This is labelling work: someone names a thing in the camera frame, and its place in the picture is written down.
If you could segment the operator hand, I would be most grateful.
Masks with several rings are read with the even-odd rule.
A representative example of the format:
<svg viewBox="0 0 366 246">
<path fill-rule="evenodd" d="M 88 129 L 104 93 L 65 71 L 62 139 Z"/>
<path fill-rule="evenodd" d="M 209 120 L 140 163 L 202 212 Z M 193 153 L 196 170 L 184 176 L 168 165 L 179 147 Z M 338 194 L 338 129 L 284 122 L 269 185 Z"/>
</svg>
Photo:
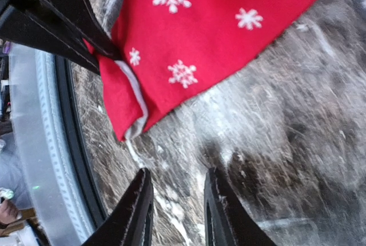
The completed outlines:
<svg viewBox="0 0 366 246">
<path fill-rule="evenodd" d="M 10 201 L 3 200 L 1 202 L 1 226 L 4 228 L 11 223 L 16 222 L 22 218 L 20 210 Z"/>
</svg>

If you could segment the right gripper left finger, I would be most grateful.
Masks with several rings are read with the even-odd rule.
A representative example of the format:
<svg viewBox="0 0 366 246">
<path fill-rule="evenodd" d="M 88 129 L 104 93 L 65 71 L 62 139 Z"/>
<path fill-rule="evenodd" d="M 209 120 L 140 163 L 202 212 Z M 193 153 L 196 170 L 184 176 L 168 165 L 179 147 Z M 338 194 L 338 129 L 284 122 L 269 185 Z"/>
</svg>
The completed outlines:
<svg viewBox="0 0 366 246">
<path fill-rule="evenodd" d="M 113 212 L 82 246 L 151 245 L 153 200 L 151 172 L 141 168 Z"/>
</svg>

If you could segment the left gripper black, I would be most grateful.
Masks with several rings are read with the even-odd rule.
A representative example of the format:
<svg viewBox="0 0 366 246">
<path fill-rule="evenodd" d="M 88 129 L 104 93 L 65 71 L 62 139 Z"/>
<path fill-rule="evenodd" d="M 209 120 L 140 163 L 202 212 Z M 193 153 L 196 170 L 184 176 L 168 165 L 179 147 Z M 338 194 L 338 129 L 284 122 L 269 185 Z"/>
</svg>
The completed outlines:
<svg viewBox="0 0 366 246">
<path fill-rule="evenodd" d="M 89 0 L 44 1 L 96 51 L 111 59 L 120 58 L 116 45 L 97 21 Z M 97 59 L 74 35 L 55 35 L 15 8 L 23 9 L 31 2 L 32 0 L 1 0 L 1 38 L 59 55 L 95 74 L 100 74 Z"/>
</svg>

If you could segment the red Santa Christmas sock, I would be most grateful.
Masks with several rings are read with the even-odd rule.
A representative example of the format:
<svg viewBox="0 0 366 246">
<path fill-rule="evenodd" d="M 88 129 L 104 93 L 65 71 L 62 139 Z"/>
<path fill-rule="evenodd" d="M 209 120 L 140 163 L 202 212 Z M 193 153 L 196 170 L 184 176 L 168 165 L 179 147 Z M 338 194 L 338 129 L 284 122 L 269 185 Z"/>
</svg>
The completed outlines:
<svg viewBox="0 0 366 246">
<path fill-rule="evenodd" d="M 147 131 L 255 59 L 316 0 L 124 0 L 99 62 L 116 137 Z"/>
</svg>

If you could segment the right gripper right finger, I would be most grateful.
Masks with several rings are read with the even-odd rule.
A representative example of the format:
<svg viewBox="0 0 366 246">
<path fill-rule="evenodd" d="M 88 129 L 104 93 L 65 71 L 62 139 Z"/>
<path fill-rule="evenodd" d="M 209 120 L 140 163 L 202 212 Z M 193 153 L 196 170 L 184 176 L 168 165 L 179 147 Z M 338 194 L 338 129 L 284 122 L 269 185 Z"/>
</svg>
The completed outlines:
<svg viewBox="0 0 366 246">
<path fill-rule="evenodd" d="M 242 206 L 224 173 L 208 170 L 204 188 L 206 245 L 275 245 Z"/>
</svg>

